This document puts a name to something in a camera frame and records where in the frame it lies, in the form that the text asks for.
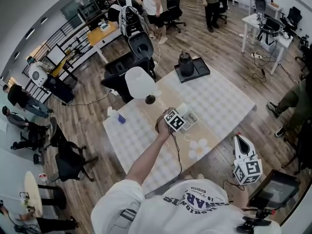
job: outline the backpack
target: backpack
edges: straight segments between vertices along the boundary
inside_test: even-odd
[[[144,18],[132,6],[131,0],[126,0],[126,5],[113,4],[111,8],[119,11],[119,27],[125,37],[130,37],[136,33],[144,31]]]

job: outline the power strip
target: power strip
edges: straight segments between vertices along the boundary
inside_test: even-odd
[[[252,58],[256,58],[256,59],[260,59],[262,60],[262,56],[261,55],[255,55],[254,53],[252,53]]]

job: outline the black shoe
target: black shoe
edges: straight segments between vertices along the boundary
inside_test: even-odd
[[[274,114],[275,118],[278,118],[281,114],[277,113],[277,106],[274,105],[272,102],[268,102],[267,108]]]
[[[213,33],[213,32],[214,32],[214,29],[213,29],[211,26],[208,26],[208,31],[209,31],[210,33]]]
[[[70,216],[70,220],[75,223],[76,228],[78,228],[78,223],[73,216]]]
[[[219,28],[220,28],[219,25],[218,25],[217,23],[214,23],[214,24],[213,24],[213,27],[216,28],[216,29],[219,29]]]
[[[284,133],[285,133],[285,129],[281,127],[274,133],[274,136],[276,138],[281,138],[284,135]]]

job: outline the black tray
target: black tray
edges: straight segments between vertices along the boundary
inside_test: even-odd
[[[193,80],[202,76],[210,75],[210,70],[201,57],[193,59],[193,62],[194,62],[194,72],[191,76],[183,76],[180,72],[179,64],[175,65],[175,71],[181,83],[184,83],[186,81]]]

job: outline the flower pattern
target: flower pattern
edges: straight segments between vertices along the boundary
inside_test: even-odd
[[[208,141],[205,138],[200,139],[198,143],[192,140],[190,148],[189,157],[195,160],[200,160],[211,151],[211,147],[208,146]]]

